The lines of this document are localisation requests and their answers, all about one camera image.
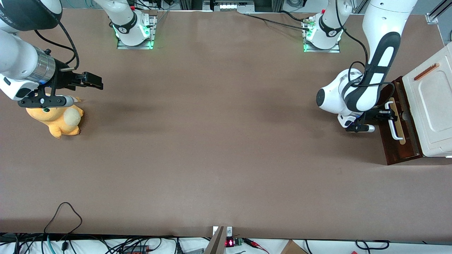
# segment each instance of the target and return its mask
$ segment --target black cord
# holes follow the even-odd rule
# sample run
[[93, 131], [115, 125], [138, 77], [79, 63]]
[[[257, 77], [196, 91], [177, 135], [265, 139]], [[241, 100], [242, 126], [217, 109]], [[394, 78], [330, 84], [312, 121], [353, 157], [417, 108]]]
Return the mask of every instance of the black cord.
[[309, 248], [308, 240], [305, 239], [306, 249], [308, 249], [309, 254], [312, 254], [311, 249]]
[[156, 250], [156, 249], [158, 249], [159, 247], [160, 247], [160, 245], [162, 244], [162, 239], [161, 238], [159, 238], [160, 239], [160, 243], [159, 243], [159, 245], [157, 245], [157, 247], [155, 247], [154, 249], [152, 249], [151, 251], [154, 251], [154, 250]]
[[357, 63], [361, 64], [361, 65], [363, 66], [363, 68], [366, 69], [366, 66], [364, 65], [363, 62], [361, 62], [361, 61], [354, 61], [354, 62], [350, 65], [350, 67], [348, 68], [348, 81], [349, 81], [349, 82], [351, 81], [351, 80], [350, 80], [350, 72], [351, 72], [351, 70], [352, 70], [352, 67], [353, 67], [353, 65], [355, 65], [355, 64], [357, 64]]
[[53, 220], [55, 219], [55, 217], [56, 217], [58, 211], [60, 210], [61, 206], [64, 205], [64, 204], [68, 204], [68, 205], [71, 207], [72, 211], [75, 213], [75, 215], [77, 215], [78, 218], [80, 219], [80, 223], [78, 224], [78, 226], [75, 227], [73, 230], [69, 231], [69, 232], [67, 233], [67, 235], [68, 235], [68, 234], [72, 234], [72, 232], [74, 232], [76, 229], [78, 229], [78, 228], [82, 225], [83, 219], [82, 219], [82, 217], [80, 216], [80, 214], [77, 213], [77, 212], [75, 211], [75, 209], [73, 208], [73, 206], [72, 206], [69, 202], [63, 202], [63, 203], [61, 203], [61, 204], [58, 206], [58, 208], [56, 209], [56, 212], [55, 212], [55, 214], [53, 215], [52, 219], [49, 221], [49, 223], [47, 223], [46, 227], [44, 228], [44, 234], [48, 234], [48, 233], [46, 232], [47, 227], [49, 227], [49, 225], [53, 222]]
[[366, 49], [366, 46], [364, 46], [364, 44], [363, 44], [360, 40], [358, 40], [358, 39], [356, 39], [355, 37], [351, 36], [351, 35], [347, 32], [347, 29], [342, 25], [342, 23], [341, 23], [341, 21], [340, 21], [340, 18], [339, 18], [339, 11], [338, 11], [338, 0], [336, 0], [336, 16], [337, 16], [337, 18], [338, 18], [339, 26], [340, 26], [341, 29], [344, 31], [344, 33], [347, 34], [347, 36], [350, 37], [352, 40], [358, 42], [358, 43], [361, 45], [361, 47], [363, 47], [364, 55], [365, 55], [365, 57], [366, 57], [366, 63], [368, 63], [368, 62], [369, 62], [369, 57], [368, 57], [368, 55], [367, 55], [367, 49]]
[[[37, 2], [38, 4], [41, 4], [40, 0], [35, 0], [35, 2]], [[72, 41], [71, 36], [69, 35], [69, 33], [67, 32], [66, 28], [63, 26], [63, 24], [61, 23], [61, 21], [53, 14], [53, 12], [51, 12], [49, 9], [45, 8], [45, 10], [47, 11], [47, 13], [49, 13], [49, 15], [58, 22], [58, 25], [60, 25], [61, 29], [63, 30], [64, 34], [66, 35], [67, 39], [69, 40], [69, 43], [71, 44], [72, 49], [74, 50], [74, 55], [75, 55], [75, 67], [74, 70], [77, 70], [77, 68], [80, 65], [80, 58], [79, 58], [79, 54], [77, 53], [77, 49], [75, 48], [74, 42]]]
[[[359, 246], [358, 242], [364, 243], [364, 245], [365, 245], [366, 247], [364, 248], [364, 247]], [[374, 249], [374, 250], [384, 250], [384, 249], [389, 248], [389, 241], [378, 241], [378, 242], [386, 243], [386, 246], [379, 247], [379, 248], [375, 248], [375, 247], [371, 247], [371, 248], [370, 248], [369, 245], [368, 245], [368, 244], [366, 243], [366, 241], [364, 241], [364, 240], [356, 240], [356, 241], [355, 241], [355, 245], [356, 245], [356, 247], [358, 247], [358, 248], [360, 248], [360, 249], [362, 249], [362, 250], [367, 250], [367, 253], [368, 253], [368, 254], [371, 254], [371, 253], [370, 253], [370, 250], [372, 250], [372, 249]]]
[[285, 10], [281, 10], [280, 13], [285, 13], [285, 14], [289, 15], [289, 17], [291, 17], [293, 20], [296, 20], [296, 21], [302, 22], [302, 23], [303, 23], [304, 19], [308, 19], [309, 18], [309, 17], [307, 17], [307, 18], [304, 18], [304, 19], [297, 19], [290, 12], [285, 11]]
[[73, 50], [72, 48], [70, 48], [70, 47], [68, 47], [68, 46], [61, 45], [61, 44], [59, 44], [59, 43], [53, 42], [53, 41], [51, 41], [51, 40], [45, 38], [44, 36], [42, 36], [42, 34], [39, 33], [38, 30], [35, 30], [34, 32], [35, 32], [35, 33], [37, 34], [37, 36], [38, 36], [39, 38], [41, 38], [42, 40], [44, 40], [44, 41], [46, 41], [46, 42], [48, 42], [48, 43], [50, 43], [50, 44], [52, 44], [52, 45], [55, 45], [55, 46], [58, 46], [58, 47], [62, 47], [62, 48], [64, 48], [64, 49], [67, 49], [67, 50], [72, 51], [72, 53], [73, 53], [72, 58], [71, 58], [69, 61], [67, 61], [65, 64], [70, 64], [70, 63], [75, 59], [74, 50]]
[[244, 15], [245, 15], [245, 16], [248, 16], [248, 17], [255, 18], [255, 19], [260, 19], [260, 20], [263, 20], [263, 21], [267, 21], [267, 22], [270, 22], [270, 23], [274, 23], [274, 24], [277, 24], [277, 25], [281, 25], [281, 26], [286, 26], [286, 27], [291, 27], [291, 28], [296, 28], [296, 29], [301, 29], [301, 30], [309, 31], [308, 28], [303, 28], [303, 27], [298, 27], [298, 26], [292, 26], [292, 25], [289, 25], [289, 24], [284, 24], [284, 23], [280, 23], [280, 22], [273, 21], [273, 20], [264, 19], [264, 18], [261, 18], [261, 17], [258, 17], [258, 16], [249, 15], [249, 14], [244, 14]]
[[71, 246], [71, 249], [74, 252], [74, 254], [77, 254], [77, 252], [75, 252], [74, 246], [72, 246], [72, 242], [70, 239], [69, 239], [69, 245]]

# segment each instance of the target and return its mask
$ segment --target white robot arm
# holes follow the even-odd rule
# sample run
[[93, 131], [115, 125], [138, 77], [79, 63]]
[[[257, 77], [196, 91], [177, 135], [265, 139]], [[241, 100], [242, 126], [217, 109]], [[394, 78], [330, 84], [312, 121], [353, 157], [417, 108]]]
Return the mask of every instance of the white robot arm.
[[352, 3], [350, 0], [342, 0], [337, 5], [337, 8], [335, 0], [328, 0], [328, 6], [325, 11], [314, 16], [315, 27], [309, 33], [310, 35], [306, 37], [306, 40], [320, 49], [334, 47], [342, 34], [342, 28], [337, 16], [339, 16], [341, 24], [345, 24], [351, 13]]
[[[77, 66], [70, 68], [51, 57], [49, 49], [43, 51], [16, 35], [18, 31], [62, 26], [61, 14], [60, 0], [0, 0], [0, 89], [20, 107], [69, 107], [74, 97], [57, 96], [56, 89], [103, 89], [102, 78], [89, 72], [74, 73]], [[46, 87], [52, 89], [50, 95], [45, 93]]]
[[[364, 15], [363, 30], [369, 42], [370, 57], [364, 74], [346, 69], [317, 93], [317, 105], [338, 114], [342, 127], [349, 127], [377, 103], [389, 68], [400, 45], [405, 23], [417, 0], [371, 0]], [[372, 132], [367, 126], [363, 132]]]
[[151, 36], [149, 14], [130, 8], [127, 0], [94, 0], [112, 21], [116, 36], [127, 46], [136, 46]]

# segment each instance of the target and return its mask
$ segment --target brown table surface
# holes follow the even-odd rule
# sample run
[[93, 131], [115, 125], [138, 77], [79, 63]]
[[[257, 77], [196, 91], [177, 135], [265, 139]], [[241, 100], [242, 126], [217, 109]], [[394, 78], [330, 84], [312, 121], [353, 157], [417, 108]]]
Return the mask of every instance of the brown table surface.
[[[41, 232], [69, 201], [79, 233], [208, 236], [224, 224], [243, 237], [452, 240], [447, 160], [385, 166], [378, 132], [347, 133], [316, 106], [319, 88], [363, 60], [348, 37], [340, 54], [304, 53], [296, 29], [170, 12], [154, 50], [130, 51], [116, 49], [101, 10], [65, 9], [62, 21], [78, 71], [105, 89], [61, 90], [86, 112], [82, 133], [61, 140], [0, 94], [0, 231]], [[346, 26], [365, 41], [361, 23]], [[59, 28], [43, 35], [68, 44]], [[442, 47], [438, 29], [411, 16], [387, 80]], [[65, 207], [49, 231], [76, 224]]]

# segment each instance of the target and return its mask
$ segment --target stuffed toy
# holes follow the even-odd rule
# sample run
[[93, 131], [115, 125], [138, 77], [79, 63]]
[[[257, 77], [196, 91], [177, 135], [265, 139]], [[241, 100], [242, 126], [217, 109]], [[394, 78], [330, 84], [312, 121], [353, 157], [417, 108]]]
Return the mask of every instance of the stuffed toy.
[[80, 133], [78, 125], [83, 110], [75, 105], [67, 108], [26, 108], [26, 110], [31, 117], [49, 126], [50, 134], [58, 139], [61, 135], [74, 136]]

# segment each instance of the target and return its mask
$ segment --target cable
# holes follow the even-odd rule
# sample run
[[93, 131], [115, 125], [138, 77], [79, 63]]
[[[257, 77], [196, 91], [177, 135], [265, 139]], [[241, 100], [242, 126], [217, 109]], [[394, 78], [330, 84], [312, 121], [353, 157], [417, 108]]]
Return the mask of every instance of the cable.
[[350, 80], [350, 72], [351, 72], [351, 70], [352, 70], [352, 67], [353, 67], [353, 65], [355, 65], [355, 64], [357, 64], [357, 63], [361, 64], [361, 65], [363, 66], [363, 68], [366, 69], [366, 66], [364, 65], [363, 62], [361, 62], [361, 61], [354, 61], [354, 62], [350, 65], [350, 67], [348, 68], [348, 81], [349, 81], [349, 82], [351, 81], [351, 80]]
[[250, 15], [250, 14], [243, 14], [243, 15], [248, 16], [248, 17], [252, 17], [252, 18], [255, 18], [255, 19], [260, 19], [260, 20], [263, 20], [263, 21], [267, 21], [267, 22], [270, 22], [270, 23], [274, 23], [274, 24], [277, 24], [277, 25], [281, 25], [281, 26], [286, 26], [286, 27], [291, 27], [291, 28], [296, 28], [296, 29], [300, 29], [300, 30], [309, 31], [308, 28], [292, 26], [292, 25], [289, 25], [289, 24], [284, 24], [284, 23], [273, 21], [273, 20], [264, 19], [264, 18], [261, 18], [261, 17], [258, 17], [258, 16], [253, 16], [253, 15]]
[[82, 225], [83, 219], [82, 219], [82, 217], [80, 216], [80, 214], [77, 213], [77, 212], [75, 211], [75, 209], [74, 209], [74, 207], [71, 205], [71, 203], [69, 203], [69, 202], [63, 202], [63, 203], [61, 203], [61, 204], [58, 206], [58, 208], [56, 209], [56, 212], [55, 212], [55, 214], [53, 215], [52, 219], [49, 221], [49, 223], [47, 223], [46, 227], [44, 228], [44, 234], [48, 234], [48, 233], [46, 232], [47, 227], [49, 227], [49, 225], [53, 222], [53, 220], [55, 219], [55, 217], [56, 217], [58, 211], [60, 210], [61, 206], [64, 205], [64, 204], [68, 204], [68, 205], [71, 207], [72, 211], [75, 213], [75, 215], [77, 215], [78, 218], [80, 219], [80, 223], [78, 224], [78, 226], [76, 226], [73, 230], [69, 231], [69, 232], [67, 233], [67, 235], [68, 235], [68, 234], [72, 234], [72, 232], [74, 232], [76, 229], [78, 229], [78, 228]]
[[[358, 242], [364, 243], [364, 245], [365, 245], [366, 247], [361, 247], [361, 246], [359, 246]], [[368, 245], [368, 244], [366, 243], [366, 241], [364, 241], [364, 240], [356, 240], [356, 241], [355, 241], [355, 245], [356, 245], [356, 247], [358, 247], [358, 248], [360, 248], [360, 249], [362, 249], [362, 250], [367, 250], [367, 253], [368, 253], [368, 254], [371, 254], [371, 253], [370, 253], [370, 250], [372, 250], [372, 249], [374, 249], [374, 250], [384, 250], [384, 249], [389, 248], [389, 241], [378, 241], [378, 242], [386, 243], [386, 246], [383, 246], [383, 247], [380, 247], [380, 248], [369, 247], [369, 245]]]
[[163, 16], [160, 18], [160, 19], [158, 19], [157, 20], [157, 22], [156, 22], [156, 24], [155, 25], [157, 25], [167, 14], [168, 14], [168, 12], [173, 8], [173, 7], [169, 7], [168, 8], [168, 10], [166, 10], [166, 12], [163, 14]]
[[281, 10], [280, 13], [285, 13], [285, 14], [289, 15], [289, 17], [291, 17], [293, 20], [296, 20], [296, 21], [302, 22], [302, 23], [303, 23], [303, 20], [304, 20], [304, 19], [309, 19], [309, 17], [304, 18], [304, 19], [297, 19], [297, 18], [295, 18], [290, 12], [285, 11], [285, 10]]
[[69, 70], [77, 70], [77, 68], [80, 65], [80, 59], [79, 59], [79, 54], [77, 53], [77, 49], [75, 48], [74, 42], [72, 41], [71, 36], [69, 35], [69, 33], [67, 32], [66, 28], [64, 27], [64, 25], [61, 23], [61, 21], [53, 14], [53, 12], [51, 12], [49, 9], [45, 8], [45, 10], [49, 13], [49, 15], [58, 22], [58, 25], [60, 25], [61, 29], [63, 30], [64, 34], [66, 35], [67, 39], [69, 40], [69, 43], [71, 44], [72, 49], [74, 50], [74, 54], [75, 54], [75, 67], [70, 68]]
[[[50, 43], [50, 44], [53, 44], [53, 45], [55, 45], [55, 46], [62, 47], [62, 48], [64, 48], [64, 49], [70, 50], [70, 51], [72, 51], [72, 53], [74, 53], [74, 50], [73, 50], [72, 48], [67, 47], [67, 46], [64, 46], [64, 45], [61, 45], [61, 44], [59, 44], [59, 43], [53, 42], [53, 41], [51, 41], [51, 40], [45, 38], [44, 36], [42, 36], [42, 35], [39, 33], [38, 30], [35, 30], [34, 32], [35, 32], [35, 33], [38, 35], [38, 37], [40, 37], [42, 40], [44, 40], [44, 41], [46, 41], [46, 42], [48, 42], [48, 43]], [[69, 61], [65, 62], [65, 64], [70, 64], [74, 59], [75, 59], [75, 53], [72, 55], [72, 58], [71, 58]]]
[[361, 45], [361, 47], [363, 47], [364, 55], [365, 55], [365, 57], [366, 57], [366, 63], [368, 63], [368, 62], [369, 62], [369, 57], [368, 57], [368, 55], [367, 55], [367, 49], [366, 49], [366, 46], [364, 46], [364, 44], [363, 44], [360, 40], [358, 40], [358, 39], [356, 39], [355, 37], [351, 36], [351, 35], [347, 32], [347, 29], [342, 25], [342, 23], [341, 23], [341, 21], [340, 21], [340, 18], [339, 18], [339, 11], [338, 11], [338, 0], [336, 0], [336, 16], [337, 16], [337, 18], [338, 18], [339, 26], [340, 26], [341, 29], [344, 31], [344, 33], [345, 33], [348, 37], [350, 37], [352, 40], [358, 42], [358, 43]]
[[308, 249], [309, 254], [312, 254], [311, 249], [309, 248], [308, 240], [305, 239], [306, 242], [306, 249]]
[[264, 249], [264, 248], [262, 248], [262, 247], [260, 247], [260, 246], [258, 247], [258, 249], [261, 249], [261, 250], [267, 252], [267, 254], [270, 254], [266, 249]]
[[50, 252], [52, 252], [52, 254], [56, 254], [55, 251], [53, 250], [52, 244], [50, 244], [50, 236], [49, 235], [47, 235], [47, 244], [49, 245]]
[[152, 249], [151, 251], [154, 251], [154, 250], [156, 250], [156, 249], [158, 249], [159, 247], [160, 247], [160, 245], [162, 244], [162, 239], [161, 238], [159, 238], [160, 239], [160, 243], [159, 243], [159, 245], [157, 245], [157, 247], [155, 247], [154, 249]]

